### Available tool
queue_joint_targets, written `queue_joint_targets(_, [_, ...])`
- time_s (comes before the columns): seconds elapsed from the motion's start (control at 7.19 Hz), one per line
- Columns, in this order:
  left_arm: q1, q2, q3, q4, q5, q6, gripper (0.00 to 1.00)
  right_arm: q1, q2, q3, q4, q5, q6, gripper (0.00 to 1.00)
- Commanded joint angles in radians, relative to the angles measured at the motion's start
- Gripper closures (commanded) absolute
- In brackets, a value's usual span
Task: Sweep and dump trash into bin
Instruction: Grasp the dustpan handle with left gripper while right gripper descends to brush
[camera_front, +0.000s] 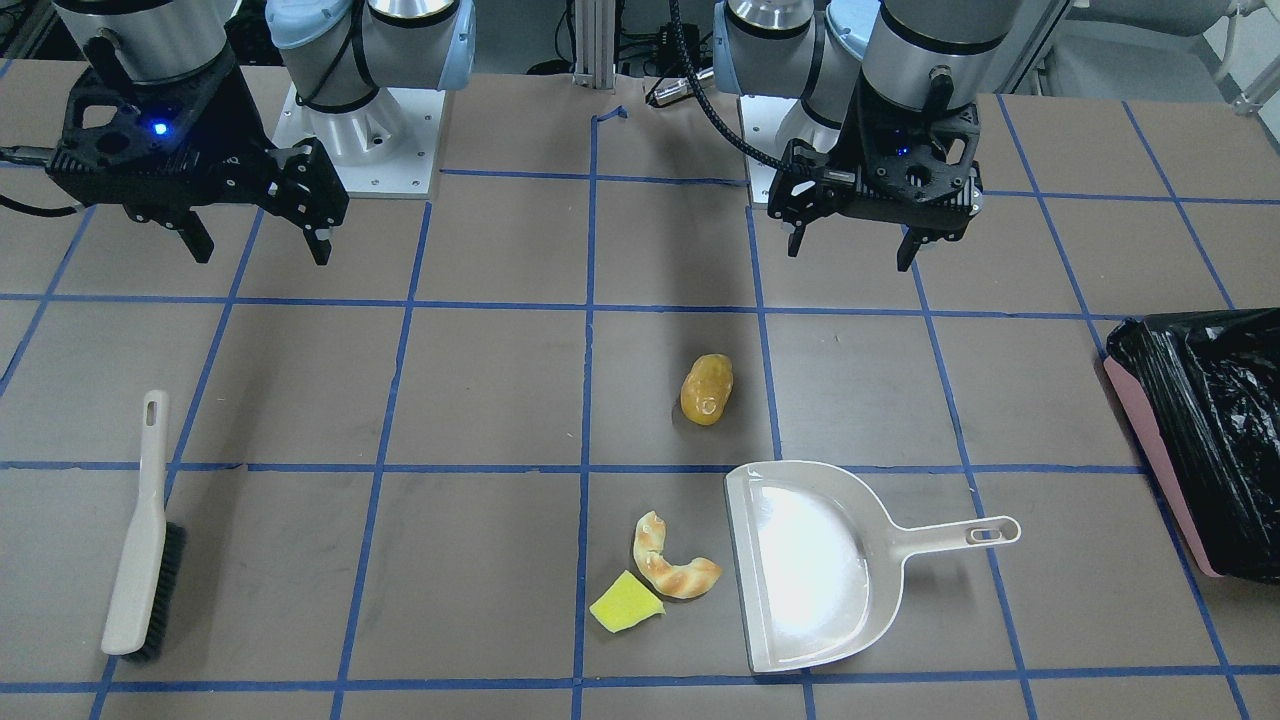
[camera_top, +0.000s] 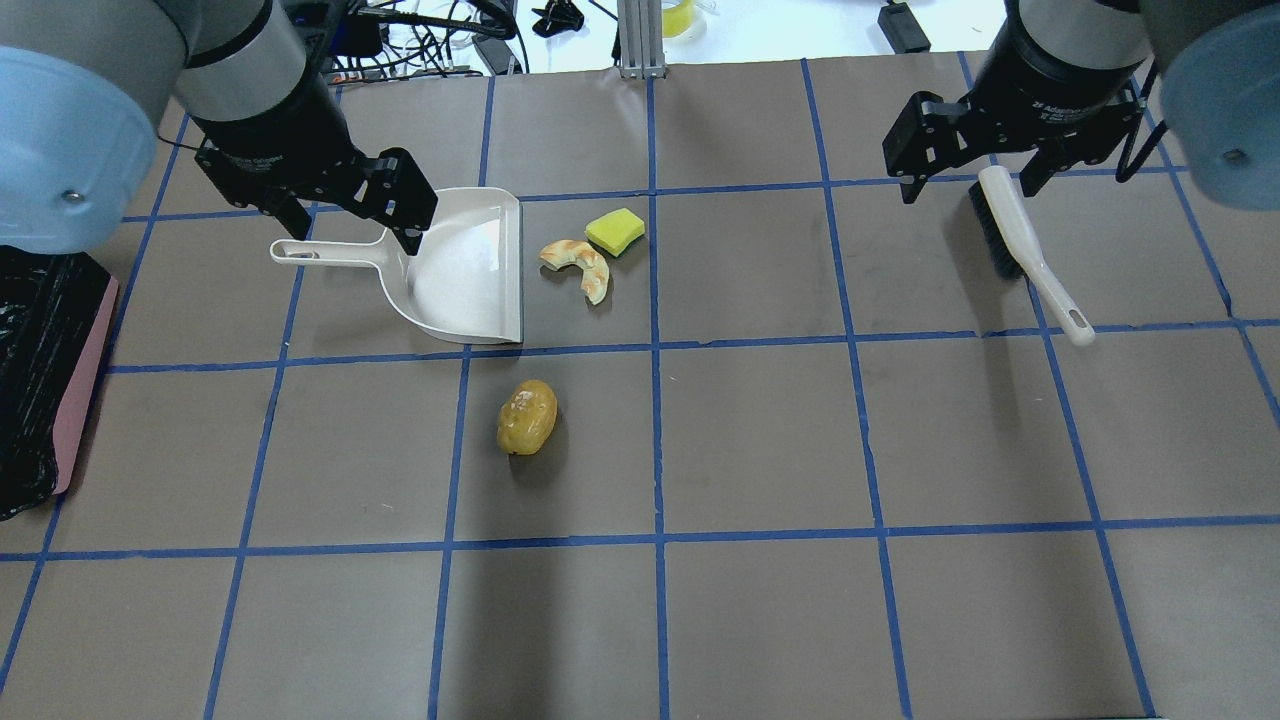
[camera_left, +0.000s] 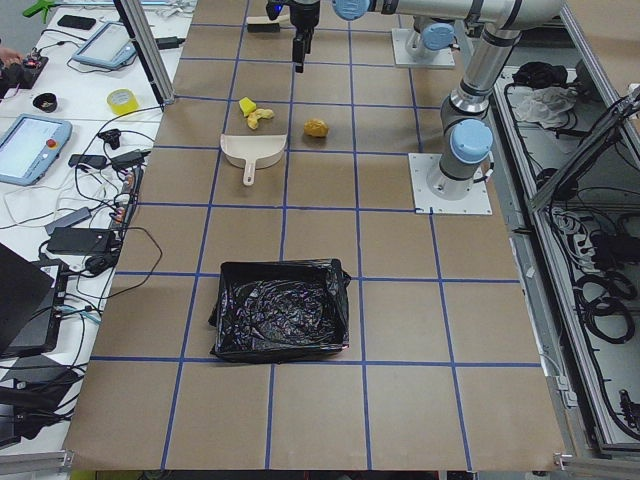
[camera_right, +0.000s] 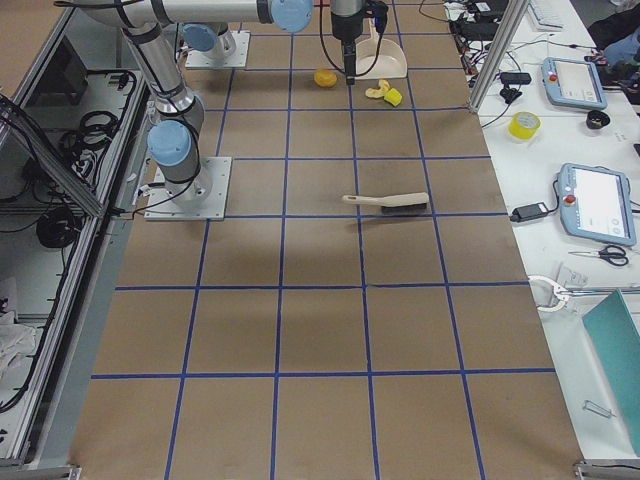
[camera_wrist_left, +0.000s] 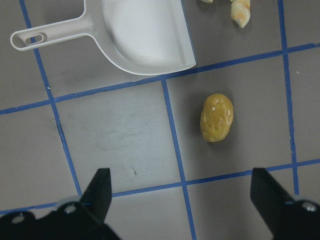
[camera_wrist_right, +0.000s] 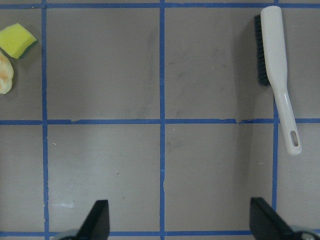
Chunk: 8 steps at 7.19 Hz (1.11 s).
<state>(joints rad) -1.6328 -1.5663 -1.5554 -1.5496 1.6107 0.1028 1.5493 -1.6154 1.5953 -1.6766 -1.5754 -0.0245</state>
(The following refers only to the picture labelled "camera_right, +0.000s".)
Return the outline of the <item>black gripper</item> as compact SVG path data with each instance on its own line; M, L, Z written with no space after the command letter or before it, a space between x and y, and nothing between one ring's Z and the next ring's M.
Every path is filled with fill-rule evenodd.
M347 75L346 83L355 84L355 77L349 75L356 75L356 43L353 39L343 39L341 41L341 51L344 64L344 74Z

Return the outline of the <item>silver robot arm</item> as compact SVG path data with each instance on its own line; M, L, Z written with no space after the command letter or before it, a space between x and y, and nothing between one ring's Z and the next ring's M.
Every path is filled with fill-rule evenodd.
M203 201L212 180L198 151L204 106L187 87L163 28L177 23L259 22L296 33L308 26L313 10L311 1L56 1L54 5L78 8L122 30L151 87L160 118L148 133L148 150L164 175L169 197L178 204Z
M231 22L275 24L288 33L298 33L311 22L313 9L322 1L189 1L196 9L192 21L181 21L187 45L220 61L236 52L236 35L229 31ZM341 42L343 66L336 70L353 85L361 74L357 71L356 40L363 33L363 21L374 18L381 30L386 28L387 5L377 1L331 1L331 32Z

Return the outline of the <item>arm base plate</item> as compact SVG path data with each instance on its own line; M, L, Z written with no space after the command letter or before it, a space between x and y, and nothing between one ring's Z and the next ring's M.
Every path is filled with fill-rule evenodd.
M172 184L161 186L149 194L151 208L144 210L149 221L221 221L225 217L226 201L231 177L231 157L202 157L199 176L189 189L173 200L180 192Z
M222 34L204 29L185 31L188 45L186 68L190 70L219 70L245 68L248 59L250 32L227 30Z

